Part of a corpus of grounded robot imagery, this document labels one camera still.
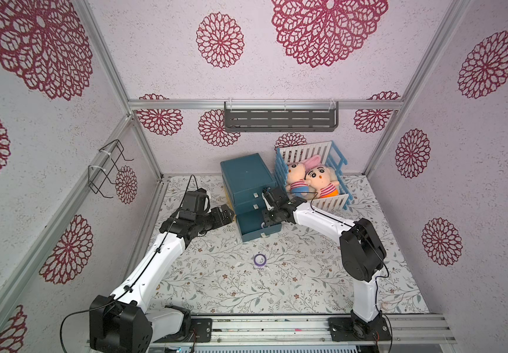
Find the teal bottom drawer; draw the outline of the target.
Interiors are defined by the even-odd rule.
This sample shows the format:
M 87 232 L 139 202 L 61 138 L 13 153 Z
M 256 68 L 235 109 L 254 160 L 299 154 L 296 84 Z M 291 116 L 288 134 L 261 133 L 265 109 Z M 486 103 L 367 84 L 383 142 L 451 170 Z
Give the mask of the teal bottom drawer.
M 269 227 L 264 226 L 262 210 L 242 213 L 236 216 L 236 223 L 239 228 L 239 240 L 242 241 L 242 243 L 253 241 L 258 238 L 266 238 L 282 230 L 282 224 Z

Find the teal three-drawer cabinet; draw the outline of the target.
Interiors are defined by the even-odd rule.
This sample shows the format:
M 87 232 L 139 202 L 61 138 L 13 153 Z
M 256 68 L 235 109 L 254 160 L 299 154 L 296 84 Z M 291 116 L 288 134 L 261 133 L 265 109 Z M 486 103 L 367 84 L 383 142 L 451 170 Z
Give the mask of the teal three-drawer cabinet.
M 236 216 L 267 209 L 263 190 L 278 184 L 259 154 L 226 160 L 220 167 L 226 195 Z

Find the purple tape roll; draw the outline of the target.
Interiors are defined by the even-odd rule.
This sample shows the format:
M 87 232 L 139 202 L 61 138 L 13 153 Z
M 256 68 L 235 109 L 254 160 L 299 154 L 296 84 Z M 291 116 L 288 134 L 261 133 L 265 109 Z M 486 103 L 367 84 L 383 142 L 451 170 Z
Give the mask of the purple tape roll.
M 264 254 L 256 254 L 253 258 L 254 265 L 262 268 L 267 264 L 267 257 Z

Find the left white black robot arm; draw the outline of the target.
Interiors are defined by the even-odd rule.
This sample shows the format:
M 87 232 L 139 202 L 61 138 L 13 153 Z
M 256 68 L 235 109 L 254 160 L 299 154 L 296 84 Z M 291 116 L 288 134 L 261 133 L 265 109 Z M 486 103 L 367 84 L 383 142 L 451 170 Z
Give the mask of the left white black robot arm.
M 98 296 L 89 308 L 89 343 L 98 352 L 147 352 L 161 339 L 180 341 L 192 335 L 189 310 L 150 307 L 156 285 L 192 240 L 233 222 L 229 206 L 211 207 L 207 191 L 184 194 L 180 206 L 161 225 L 151 250 L 109 296 Z

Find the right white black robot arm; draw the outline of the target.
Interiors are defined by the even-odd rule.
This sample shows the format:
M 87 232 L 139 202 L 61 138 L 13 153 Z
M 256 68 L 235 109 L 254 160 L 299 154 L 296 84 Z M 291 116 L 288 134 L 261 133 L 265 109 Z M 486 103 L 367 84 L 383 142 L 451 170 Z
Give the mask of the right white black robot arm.
M 386 250 L 371 221 L 341 219 L 280 188 L 266 188 L 262 198 L 265 226 L 284 222 L 308 227 L 337 241 L 342 266 L 353 279 L 353 307 L 348 317 L 329 319 L 331 339 L 343 341 L 393 340 L 392 325 L 378 306 L 378 278 L 386 269 Z

